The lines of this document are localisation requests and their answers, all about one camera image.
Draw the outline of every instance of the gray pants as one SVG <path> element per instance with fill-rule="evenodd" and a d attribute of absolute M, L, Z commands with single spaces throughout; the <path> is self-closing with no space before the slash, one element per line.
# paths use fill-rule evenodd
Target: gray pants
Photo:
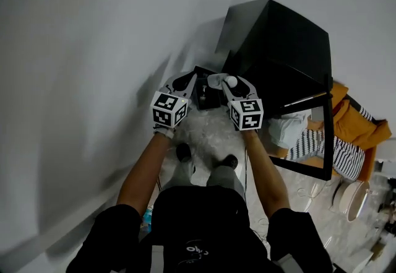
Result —
<path fill-rule="evenodd" d="M 173 172 L 172 178 L 162 187 L 162 190 L 173 186 L 196 186 L 191 184 L 191 176 L 194 172 L 194 163 L 192 160 L 180 162 Z M 234 169 L 231 167 L 220 166 L 213 169 L 206 186 L 219 185 L 224 188 L 234 189 L 239 195 L 245 199 L 244 188 L 240 180 L 236 176 Z"/>

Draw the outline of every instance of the white wall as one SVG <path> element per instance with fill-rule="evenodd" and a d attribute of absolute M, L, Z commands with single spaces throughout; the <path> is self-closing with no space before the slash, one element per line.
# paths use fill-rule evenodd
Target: white wall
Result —
<path fill-rule="evenodd" d="M 396 0 L 275 1 L 329 33 L 333 77 L 396 133 Z"/>
<path fill-rule="evenodd" d="M 215 47 L 231 0 L 0 1 L 0 269 L 45 272 L 36 257 L 137 159 L 154 90 Z"/>

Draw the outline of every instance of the black shoe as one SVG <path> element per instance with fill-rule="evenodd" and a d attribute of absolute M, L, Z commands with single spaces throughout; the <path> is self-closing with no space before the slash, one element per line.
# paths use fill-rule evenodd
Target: black shoe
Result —
<path fill-rule="evenodd" d="M 218 166 L 231 167 L 233 170 L 238 166 L 238 159 L 235 155 L 229 154 L 224 160 L 222 160 Z"/>
<path fill-rule="evenodd" d="M 186 162 L 191 159 L 191 150 L 187 143 L 178 145 L 176 148 L 176 156 L 180 162 Z"/>

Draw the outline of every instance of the marble floor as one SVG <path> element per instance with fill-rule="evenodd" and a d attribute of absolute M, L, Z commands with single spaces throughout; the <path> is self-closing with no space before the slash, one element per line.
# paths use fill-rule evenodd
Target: marble floor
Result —
<path fill-rule="evenodd" d="M 229 120 L 226 107 L 209 111 L 191 110 L 176 132 L 174 147 L 163 164 L 160 175 L 162 185 L 170 179 L 178 162 L 175 146 L 180 142 L 187 142 L 191 146 L 197 168 L 192 182 L 201 186 L 206 184 L 214 157 L 223 159 L 228 154 L 237 156 L 239 164 L 236 172 L 242 184 L 245 185 L 246 182 L 247 186 L 246 200 L 251 228 L 257 232 L 269 250 L 270 246 L 266 241 L 268 219 L 259 202 L 249 162 L 245 172 L 243 140 Z M 284 168 L 278 167 L 278 170 L 288 188 L 291 208 L 310 213 L 333 262 L 342 261 L 343 257 L 362 247 L 370 248 L 377 241 L 387 219 L 377 213 L 377 208 L 388 190 L 385 178 L 376 175 L 372 177 L 371 190 L 361 215 L 355 221 L 348 222 L 344 215 L 336 213 L 332 207 L 332 196 L 340 181 L 339 177 L 334 176 L 330 181 L 322 181 Z"/>

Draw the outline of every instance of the black and white marker cube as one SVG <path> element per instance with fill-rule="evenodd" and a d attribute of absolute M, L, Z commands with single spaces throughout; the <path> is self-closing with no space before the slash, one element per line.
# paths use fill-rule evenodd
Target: black and white marker cube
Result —
<path fill-rule="evenodd" d="M 188 99 L 155 92 L 151 102 L 153 120 L 162 126 L 174 128 L 187 116 Z"/>
<path fill-rule="evenodd" d="M 229 102 L 230 118 L 239 130 L 260 129 L 263 118 L 261 99 Z"/>

